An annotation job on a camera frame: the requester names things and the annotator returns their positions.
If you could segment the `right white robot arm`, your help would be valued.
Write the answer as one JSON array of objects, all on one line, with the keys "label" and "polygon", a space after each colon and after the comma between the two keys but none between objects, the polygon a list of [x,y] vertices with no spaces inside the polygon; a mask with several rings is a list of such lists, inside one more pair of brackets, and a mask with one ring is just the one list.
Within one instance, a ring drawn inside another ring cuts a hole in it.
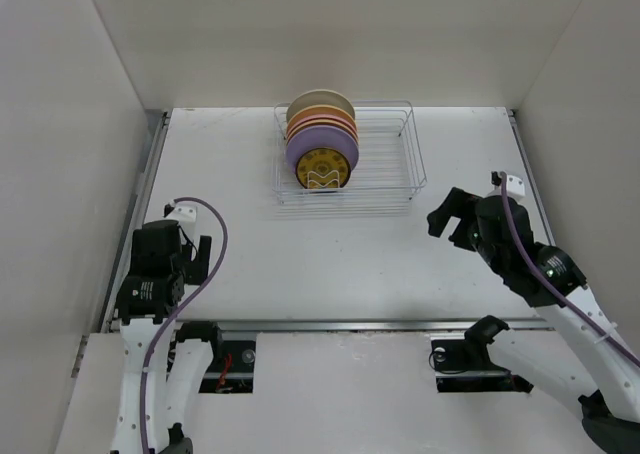
[{"label": "right white robot arm", "polygon": [[428,232],[475,252],[503,284],[533,308],[571,350],[555,358],[547,348],[495,316],[464,333],[461,359],[519,376],[564,405],[605,453],[639,450],[639,359],[598,307],[582,271],[563,250],[536,241],[526,208],[508,192],[480,197],[452,188],[428,214]]}]

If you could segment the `small yellow patterned plate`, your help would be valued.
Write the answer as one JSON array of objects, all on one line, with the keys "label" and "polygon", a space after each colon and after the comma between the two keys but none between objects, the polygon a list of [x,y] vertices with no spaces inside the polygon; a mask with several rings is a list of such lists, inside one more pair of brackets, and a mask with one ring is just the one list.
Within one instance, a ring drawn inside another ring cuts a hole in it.
[{"label": "small yellow patterned plate", "polygon": [[339,151],[316,148],[303,154],[294,168],[297,181],[305,189],[343,188],[351,177],[351,165]]}]

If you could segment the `pale yellow plastic plate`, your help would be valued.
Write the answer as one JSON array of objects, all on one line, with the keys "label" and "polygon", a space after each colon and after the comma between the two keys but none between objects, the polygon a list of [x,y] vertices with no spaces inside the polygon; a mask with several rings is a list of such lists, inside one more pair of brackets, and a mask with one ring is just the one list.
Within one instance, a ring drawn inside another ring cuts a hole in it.
[{"label": "pale yellow plastic plate", "polygon": [[347,134],[349,134],[354,140],[358,140],[357,129],[353,130],[352,128],[349,128],[348,126],[346,126],[344,124],[332,123],[332,122],[327,121],[327,120],[311,121],[309,123],[305,123],[305,124],[296,126],[292,130],[287,130],[286,131],[286,140],[290,141],[295,135],[297,135],[300,131],[302,131],[302,130],[304,130],[306,128],[317,127],[317,126],[328,126],[328,127],[336,127],[336,128],[342,129]]}]

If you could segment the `purple plastic plate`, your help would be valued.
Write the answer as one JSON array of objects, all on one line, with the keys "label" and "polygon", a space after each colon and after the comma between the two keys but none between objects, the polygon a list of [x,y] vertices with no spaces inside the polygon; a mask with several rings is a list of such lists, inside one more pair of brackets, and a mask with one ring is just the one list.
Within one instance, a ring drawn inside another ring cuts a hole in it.
[{"label": "purple plastic plate", "polygon": [[359,147],[354,138],[342,128],[315,125],[302,129],[287,144],[285,156],[291,169],[295,169],[300,158],[316,148],[328,148],[344,155],[351,168],[359,161]]}]

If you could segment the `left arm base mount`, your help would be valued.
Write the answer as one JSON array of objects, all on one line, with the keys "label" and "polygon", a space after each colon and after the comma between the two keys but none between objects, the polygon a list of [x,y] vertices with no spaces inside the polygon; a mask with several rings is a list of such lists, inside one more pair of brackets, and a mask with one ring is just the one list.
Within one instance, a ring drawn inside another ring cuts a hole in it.
[{"label": "left arm base mount", "polygon": [[244,331],[227,331],[212,321],[184,323],[173,335],[168,370],[176,359],[178,342],[188,339],[208,341],[213,360],[205,371],[201,394],[250,394],[253,392],[257,335]]}]

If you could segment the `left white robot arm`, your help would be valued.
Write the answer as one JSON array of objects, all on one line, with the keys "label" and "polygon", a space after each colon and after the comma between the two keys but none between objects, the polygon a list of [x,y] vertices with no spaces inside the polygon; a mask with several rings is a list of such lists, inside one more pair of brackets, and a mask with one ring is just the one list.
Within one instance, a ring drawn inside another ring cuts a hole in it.
[{"label": "left white robot arm", "polygon": [[206,371],[224,347],[208,322],[176,324],[188,286],[207,279],[212,240],[196,238],[196,214],[170,214],[134,231],[130,267],[116,299],[124,342],[113,453],[191,453],[187,432]]}]

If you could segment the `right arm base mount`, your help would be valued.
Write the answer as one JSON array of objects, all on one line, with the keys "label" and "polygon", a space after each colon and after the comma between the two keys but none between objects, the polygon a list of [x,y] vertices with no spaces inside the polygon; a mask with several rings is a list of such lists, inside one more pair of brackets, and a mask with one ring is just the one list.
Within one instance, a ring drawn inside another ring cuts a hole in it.
[{"label": "right arm base mount", "polygon": [[529,394],[533,385],[521,376],[493,364],[483,348],[465,339],[431,340],[429,365],[439,393],[514,392]]}]

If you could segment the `cream white plastic plate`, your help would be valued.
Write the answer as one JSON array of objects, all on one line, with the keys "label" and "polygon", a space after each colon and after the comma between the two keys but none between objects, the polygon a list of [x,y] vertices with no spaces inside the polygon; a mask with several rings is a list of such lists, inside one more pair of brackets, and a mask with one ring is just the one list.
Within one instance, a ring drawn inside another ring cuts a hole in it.
[{"label": "cream white plastic plate", "polygon": [[286,112],[286,119],[290,120],[299,111],[315,105],[337,107],[348,113],[352,118],[355,117],[354,106],[344,95],[329,89],[315,89],[299,95],[289,105]]}]

